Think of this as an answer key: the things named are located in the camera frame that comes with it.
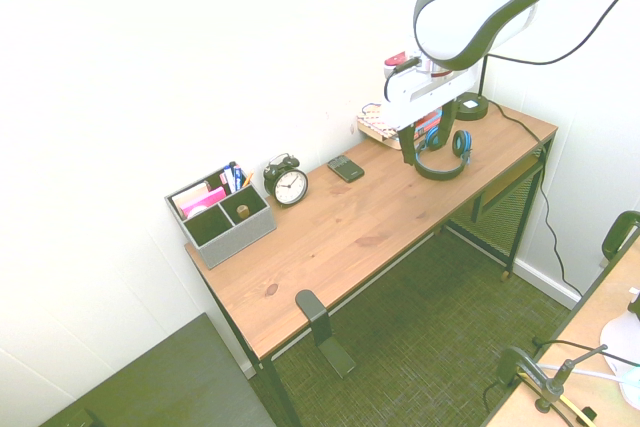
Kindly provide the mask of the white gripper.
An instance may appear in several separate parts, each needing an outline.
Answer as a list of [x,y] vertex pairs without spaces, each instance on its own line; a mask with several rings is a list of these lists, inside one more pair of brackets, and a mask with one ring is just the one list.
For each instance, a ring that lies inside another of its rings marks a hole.
[[447,141],[459,109],[454,98],[469,91],[479,75],[479,69],[467,69],[432,78],[417,69],[409,69],[390,78],[387,99],[383,100],[383,122],[393,129],[401,129],[398,139],[405,164],[413,166],[416,160],[412,123],[442,106],[438,138]]

